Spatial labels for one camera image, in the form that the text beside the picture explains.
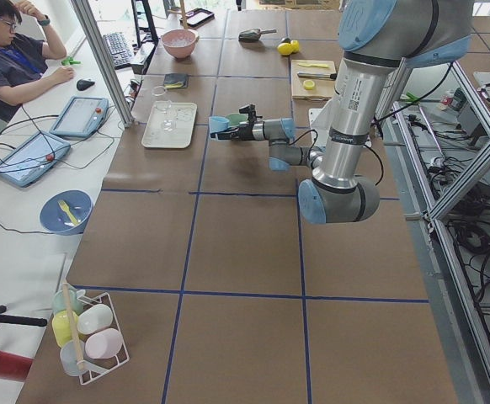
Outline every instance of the yellow spoon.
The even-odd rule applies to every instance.
[[[67,217],[69,218],[69,220],[71,221],[71,223],[74,225],[74,226],[78,226],[78,224],[80,223],[78,221],[78,219],[74,216],[73,213],[71,213],[71,211],[69,210],[69,205],[67,204],[67,202],[63,199],[60,199],[58,200],[58,205],[60,206],[60,209],[63,210],[65,212],[65,214],[67,215]]]
[[[303,66],[303,67],[323,67],[324,69],[328,69],[329,65],[327,63],[305,63],[305,62],[298,62],[298,66]]]

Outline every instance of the pink bowl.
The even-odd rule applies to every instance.
[[[161,37],[166,52],[177,59],[183,59],[193,53],[198,36],[188,29],[174,29]]]

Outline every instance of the keyboard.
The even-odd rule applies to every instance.
[[[135,57],[132,45],[127,41],[123,32],[113,32],[103,35],[104,43],[107,45],[114,69],[130,66],[130,61]]]

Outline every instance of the red cylinder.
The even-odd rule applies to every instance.
[[[0,379],[25,381],[33,359],[0,351]]]

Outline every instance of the knife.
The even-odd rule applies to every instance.
[[[301,78],[317,78],[318,80],[336,80],[337,73],[305,73],[298,72],[298,77]]]

